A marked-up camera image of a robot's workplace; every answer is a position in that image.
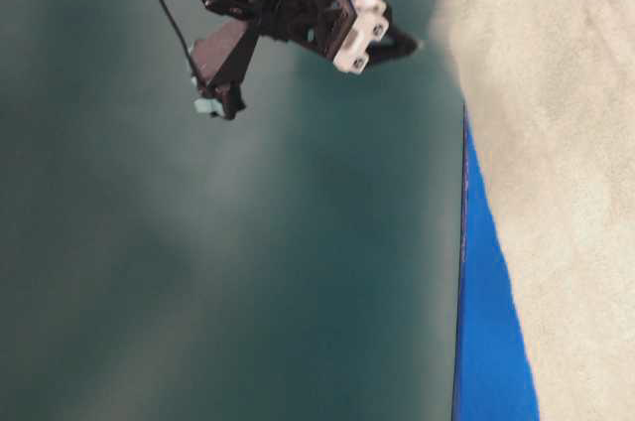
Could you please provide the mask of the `black gripper white mount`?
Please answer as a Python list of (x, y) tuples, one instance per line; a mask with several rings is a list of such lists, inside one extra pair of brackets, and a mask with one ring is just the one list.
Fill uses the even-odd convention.
[(425, 45), (392, 25), (385, 0), (271, 0), (260, 32), (314, 52), (341, 72), (356, 74), (406, 58)]

